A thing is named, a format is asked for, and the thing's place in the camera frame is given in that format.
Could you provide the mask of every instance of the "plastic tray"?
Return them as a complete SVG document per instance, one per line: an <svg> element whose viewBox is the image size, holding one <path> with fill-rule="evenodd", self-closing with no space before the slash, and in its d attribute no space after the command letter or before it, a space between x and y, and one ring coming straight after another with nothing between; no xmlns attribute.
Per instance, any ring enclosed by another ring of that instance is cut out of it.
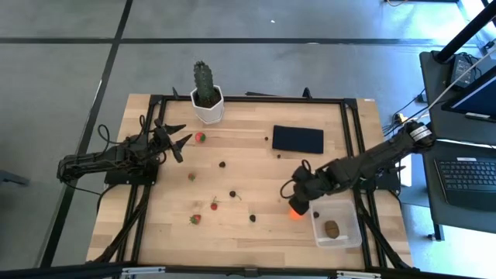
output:
<svg viewBox="0 0 496 279"><path fill-rule="evenodd" d="M350 248L362 243L355 206L351 201L316 200L310 203L315 242L321 248ZM332 239L326 235L324 224L334 221L339 227L339 236Z"/></svg>

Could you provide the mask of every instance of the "wooden table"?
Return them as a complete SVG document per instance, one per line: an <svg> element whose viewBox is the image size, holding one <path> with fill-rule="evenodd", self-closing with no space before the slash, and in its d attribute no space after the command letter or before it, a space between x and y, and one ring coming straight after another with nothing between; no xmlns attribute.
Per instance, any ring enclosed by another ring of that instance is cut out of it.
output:
<svg viewBox="0 0 496 279"><path fill-rule="evenodd" d="M129 96L119 140L139 132L138 117L146 114L149 99L149 95ZM370 148L383 141L377 107L374 100L357 102L365 146ZM196 143L191 138L182 152L183 163L178 164L169 156L160 167L150 194L139 263L363 269L360 247L318 248L309 213L300 221L289 219L288 201L279 195L281 185L291 178L301 159L307 159L315 169L346 156L339 106L227 102L225 107L220 123L205 126L196 118L190 102L167 102L165 122L187 125L173 135L174 140L200 131L207 140ZM353 149L357 153L351 111L348 115ZM274 124L323 129L324 154L272 150ZM221 161L226 162L225 168L219 167ZM189 173L196 175L195 181L188 180ZM129 185L118 186L103 198L88 260L100 255L121 229L129 189ZM231 190L241 199L229 197ZM217 211L210 209L214 197L219 201ZM353 201L351 191L324 198ZM375 198L382 233L403 261L412 264L398 201L387 191L377 191ZM189 222L194 214L201 214L197 226ZM256 215L256 222L249 220L250 214ZM370 232L368 239L373 263L377 265ZM133 233L129 236L125 259L130 258L132 245Z"/></svg>

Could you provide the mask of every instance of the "orange ball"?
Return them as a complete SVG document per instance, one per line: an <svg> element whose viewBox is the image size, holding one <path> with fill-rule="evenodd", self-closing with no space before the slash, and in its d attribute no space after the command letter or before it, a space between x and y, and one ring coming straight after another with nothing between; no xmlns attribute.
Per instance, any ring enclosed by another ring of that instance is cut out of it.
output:
<svg viewBox="0 0 496 279"><path fill-rule="evenodd" d="M298 221L303 219L303 215L299 215L293 208L289 208L289 218Z"/></svg>

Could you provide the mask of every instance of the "white hexagonal pot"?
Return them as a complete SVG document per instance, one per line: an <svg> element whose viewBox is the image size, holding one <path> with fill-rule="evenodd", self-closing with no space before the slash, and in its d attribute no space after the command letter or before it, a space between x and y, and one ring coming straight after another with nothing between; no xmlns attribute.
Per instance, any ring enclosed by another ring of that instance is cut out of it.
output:
<svg viewBox="0 0 496 279"><path fill-rule="evenodd" d="M224 114L224 97L222 96L222 91L220 90L220 87L217 85L214 85L214 87L219 91L220 94L220 101L212 106L211 108L202 108L199 107L195 104L195 94L197 88L195 88L191 93L191 103L193 104L193 109L195 109L195 114L200 120L209 125L209 124L214 124L219 122L222 119L222 115Z"/></svg>

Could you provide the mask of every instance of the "metal pole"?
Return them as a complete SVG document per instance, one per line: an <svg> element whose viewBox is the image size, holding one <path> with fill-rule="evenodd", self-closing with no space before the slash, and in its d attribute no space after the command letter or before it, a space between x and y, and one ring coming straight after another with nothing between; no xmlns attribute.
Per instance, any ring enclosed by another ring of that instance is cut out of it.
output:
<svg viewBox="0 0 496 279"><path fill-rule="evenodd" d="M449 42L439 53L436 55L436 61L446 62L455 54L470 38L472 38L479 30L484 28L496 16L496 1L492 1L484 8L471 22L463 28L463 30L456 35L451 42Z"/></svg>

